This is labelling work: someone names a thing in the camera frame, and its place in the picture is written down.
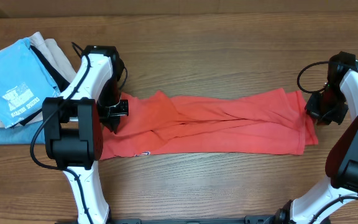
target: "blue t-shirt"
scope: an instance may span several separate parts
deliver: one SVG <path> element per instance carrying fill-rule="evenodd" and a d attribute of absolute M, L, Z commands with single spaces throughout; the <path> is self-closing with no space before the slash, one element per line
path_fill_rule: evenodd
<path fill-rule="evenodd" d="M 35 132 L 42 124 L 42 121 L 38 121 L 25 126 L 16 128 L 0 128 L 0 145 L 3 144 L 30 144 Z M 36 144 L 45 144 L 44 130 L 38 135 L 35 140 Z"/>
<path fill-rule="evenodd" d="M 29 38 L 0 52 L 0 120 L 5 128 L 41 109 L 46 97 L 59 94 L 56 82 L 31 50 Z"/>

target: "red cloth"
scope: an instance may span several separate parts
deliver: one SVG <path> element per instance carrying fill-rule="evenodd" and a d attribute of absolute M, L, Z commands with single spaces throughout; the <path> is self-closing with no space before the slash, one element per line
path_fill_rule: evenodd
<path fill-rule="evenodd" d="M 182 152 L 303 154 L 317 144 L 313 122 L 300 91 L 283 89 L 219 100 L 197 96 L 169 98 L 161 91 L 129 101 L 117 134 L 103 130 L 102 159 Z"/>

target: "wooden table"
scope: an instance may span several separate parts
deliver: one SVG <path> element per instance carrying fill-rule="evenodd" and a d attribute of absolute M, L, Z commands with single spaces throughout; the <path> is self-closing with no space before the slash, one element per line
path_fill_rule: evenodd
<path fill-rule="evenodd" d="M 80 61 L 71 41 L 115 45 L 129 70 L 124 91 L 140 98 L 157 90 L 225 99 L 281 87 L 295 91 L 304 66 L 341 50 L 358 56 L 358 12 L 0 19 L 0 47 L 36 31 L 56 39 L 75 68 Z M 311 69 L 302 79 L 305 88 L 321 88 L 326 71 Z M 211 153 L 102 161 L 104 196 L 114 218 L 271 214 L 324 176 L 326 156 L 348 125 L 349 117 L 340 126 L 318 127 L 319 145 L 302 156 Z M 44 146 L 36 154 L 53 164 Z M 0 146 L 0 223 L 75 218 L 62 173 L 37 167 L 28 146 Z M 358 202 L 332 220 L 358 223 Z"/>

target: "wood grain surface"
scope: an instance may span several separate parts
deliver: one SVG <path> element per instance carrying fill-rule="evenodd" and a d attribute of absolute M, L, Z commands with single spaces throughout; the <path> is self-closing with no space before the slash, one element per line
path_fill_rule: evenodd
<path fill-rule="evenodd" d="M 333 11 L 358 11 L 358 0 L 0 0 L 0 18 Z"/>
<path fill-rule="evenodd" d="M 115 45 L 129 71 L 124 91 L 140 98 L 157 90 L 225 99 L 295 91 L 304 66 L 341 50 L 358 56 L 358 12 L 0 19 L 0 47 L 36 31 L 56 39 L 76 69 L 80 61 L 71 41 Z M 321 88 L 326 70 L 311 69 L 302 84 Z M 302 156 L 170 154 L 102 161 L 103 193 L 114 218 L 274 213 L 324 176 L 326 156 L 348 125 L 349 117 L 340 126 L 317 127 L 319 145 Z M 37 146 L 36 155 L 53 164 L 44 146 Z M 0 146 L 0 223 L 75 218 L 62 173 L 37 167 L 28 146 Z M 332 220 L 358 224 L 358 202 Z"/>

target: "white printed graphic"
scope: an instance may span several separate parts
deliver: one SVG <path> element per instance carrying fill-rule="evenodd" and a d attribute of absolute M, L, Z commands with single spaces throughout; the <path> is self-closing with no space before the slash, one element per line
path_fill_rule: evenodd
<path fill-rule="evenodd" d="M 33 96 L 34 94 L 31 92 L 29 87 L 25 83 L 21 83 L 19 86 L 9 90 L 2 97 L 8 101 L 9 109 L 12 111 L 22 106 Z"/>
<path fill-rule="evenodd" d="M 35 97 L 29 102 L 34 97 L 34 94 L 25 83 L 21 83 L 19 86 L 8 90 L 2 97 L 7 100 L 10 111 L 13 111 L 11 113 L 13 118 L 24 113 L 40 101 L 38 97 Z"/>

